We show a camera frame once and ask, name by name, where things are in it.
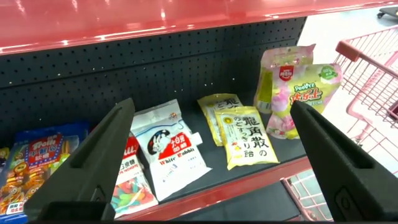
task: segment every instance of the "white rabbit logo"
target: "white rabbit logo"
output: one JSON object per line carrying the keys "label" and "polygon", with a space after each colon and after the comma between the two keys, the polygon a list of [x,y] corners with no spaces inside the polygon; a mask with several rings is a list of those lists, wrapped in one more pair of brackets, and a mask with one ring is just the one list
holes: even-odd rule
{"label": "white rabbit logo", "polygon": [[151,155],[155,155],[158,152],[163,153],[166,147],[170,144],[170,131],[161,130],[157,131],[148,142],[148,152]]}

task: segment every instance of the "white rabbit candy bag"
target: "white rabbit candy bag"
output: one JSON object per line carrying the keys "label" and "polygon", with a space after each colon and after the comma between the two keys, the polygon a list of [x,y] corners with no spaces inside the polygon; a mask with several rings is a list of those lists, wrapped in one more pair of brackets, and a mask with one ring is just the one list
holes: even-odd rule
{"label": "white rabbit candy bag", "polygon": [[177,100],[136,113],[131,132],[149,163],[158,201],[211,170],[181,117]]}

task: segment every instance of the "candy bag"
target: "candy bag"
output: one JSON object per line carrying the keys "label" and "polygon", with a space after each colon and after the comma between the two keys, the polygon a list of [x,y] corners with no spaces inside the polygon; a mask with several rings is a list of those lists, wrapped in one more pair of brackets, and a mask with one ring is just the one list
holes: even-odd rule
{"label": "candy bag", "polygon": [[148,161],[158,201],[211,170],[197,148],[196,134],[183,122],[177,100],[136,113],[131,132]]}
{"label": "candy bag", "polygon": [[136,156],[139,143],[135,137],[127,139],[111,205],[115,218],[157,205]]}
{"label": "candy bag", "polygon": [[343,78],[337,64],[282,66],[273,68],[272,74],[272,115],[267,132],[280,139],[299,138],[290,115],[295,100],[322,113]]}
{"label": "candy bag", "polygon": [[215,111],[215,114],[228,170],[235,166],[279,163],[255,107],[241,106]]}
{"label": "candy bag", "polygon": [[0,215],[23,212],[23,205],[88,135],[88,123],[23,131],[6,162]]}
{"label": "candy bag", "polygon": [[206,116],[207,123],[210,127],[211,135],[217,146],[222,146],[223,141],[220,135],[220,129],[217,125],[215,110],[223,110],[227,108],[235,108],[243,106],[235,94],[222,93],[205,96],[198,100],[201,110]]}
{"label": "candy bag", "polygon": [[254,95],[254,106],[261,113],[271,112],[272,68],[283,65],[310,65],[315,44],[266,50],[261,58],[260,76]]}

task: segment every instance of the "red shelf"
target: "red shelf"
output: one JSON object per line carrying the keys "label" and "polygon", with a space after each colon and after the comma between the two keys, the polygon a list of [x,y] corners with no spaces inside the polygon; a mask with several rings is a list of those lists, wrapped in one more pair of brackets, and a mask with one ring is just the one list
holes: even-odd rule
{"label": "red shelf", "polygon": [[398,0],[7,0],[0,54],[398,4]]}

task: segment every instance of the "red label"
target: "red label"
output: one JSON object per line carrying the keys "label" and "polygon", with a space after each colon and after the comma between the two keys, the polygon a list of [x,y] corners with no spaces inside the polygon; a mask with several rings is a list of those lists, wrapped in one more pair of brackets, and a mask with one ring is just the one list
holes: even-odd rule
{"label": "red label", "polygon": [[281,66],[279,68],[279,78],[281,80],[287,82],[290,79],[292,79],[293,71],[294,71],[294,66],[293,65]]}
{"label": "red label", "polygon": [[191,142],[189,141],[189,138],[184,133],[178,133],[176,136],[171,138],[170,143],[167,145],[163,153],[159,154],[159,159],[165,159],[190,146]]}
{"label": "red label", "polygon": [[25,149],[25,161],[29,169],[38,168],[58,162],[61,155],[63,138],[61,134],[55,134],[29,143]]}
{"label": "red label", "polygon": [[127,144],[124,150],[123,159],[135,155],[137,153],[138,148],[139,148],[139,143],[136,137],[129,137],[127,139]]}
{"label": "red label", "polygon": [[320,100],[322,98],[323,92],[319,90],[318,87],[314,89],[307,90],[306,92],[299,93],[296,92],[294,95],[290,97],[290,105],[294,103],[294,101],[299,100],[301,102],[307,102],[312,100]]}

